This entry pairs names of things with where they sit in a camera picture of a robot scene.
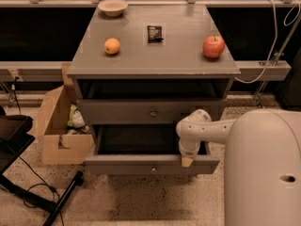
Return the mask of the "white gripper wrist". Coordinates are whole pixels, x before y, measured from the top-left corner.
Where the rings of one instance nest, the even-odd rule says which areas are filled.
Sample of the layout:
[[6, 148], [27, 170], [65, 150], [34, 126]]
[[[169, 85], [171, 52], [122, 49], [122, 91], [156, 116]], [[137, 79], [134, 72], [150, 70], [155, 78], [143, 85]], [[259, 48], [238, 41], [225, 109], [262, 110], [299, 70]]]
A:
[[182, 155], [182, 166], [184, 168], [189, 168], [199, 151], [200, 142], [195, 140], [180, 139], [179, 141], [179, 151]]

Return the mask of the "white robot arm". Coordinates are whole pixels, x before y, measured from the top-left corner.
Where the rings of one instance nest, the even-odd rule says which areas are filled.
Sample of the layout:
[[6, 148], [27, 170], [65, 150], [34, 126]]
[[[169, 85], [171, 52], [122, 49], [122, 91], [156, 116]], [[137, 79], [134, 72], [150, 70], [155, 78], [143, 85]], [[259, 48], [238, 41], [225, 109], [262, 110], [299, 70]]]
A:
[[178, 122], [182, 164], [200, 143], [225, 146], [225, 226], [301, 226], [301, 113], [256, 109], [212, 121], [199, 109]]

